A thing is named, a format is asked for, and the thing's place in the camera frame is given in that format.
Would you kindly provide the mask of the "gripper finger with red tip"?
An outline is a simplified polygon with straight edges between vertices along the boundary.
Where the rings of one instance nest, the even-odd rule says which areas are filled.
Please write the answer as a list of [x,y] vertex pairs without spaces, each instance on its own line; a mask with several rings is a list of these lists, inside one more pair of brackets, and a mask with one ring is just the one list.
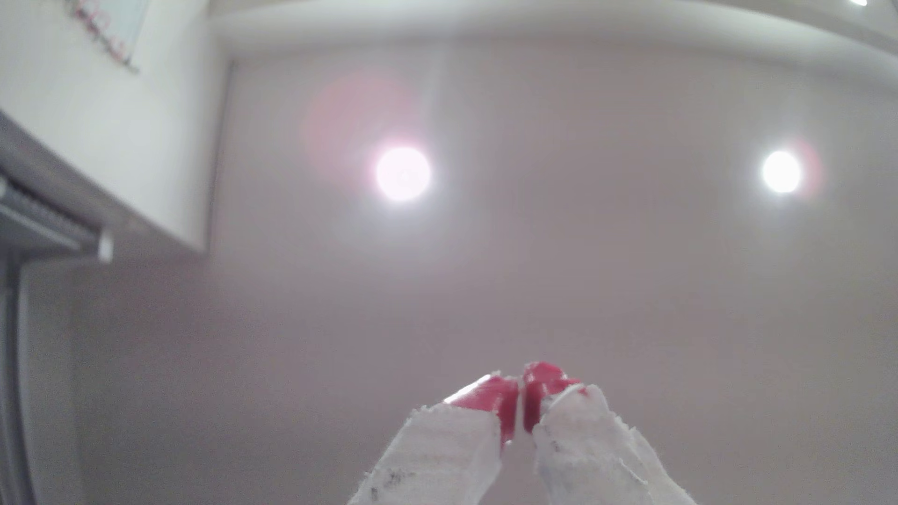
[[595,384],[544,361],[522,374],[523,428],[550,504],[695,504]]
[[414,410],[349,504],[479,504],[512,442],[516,376],[494,372]]

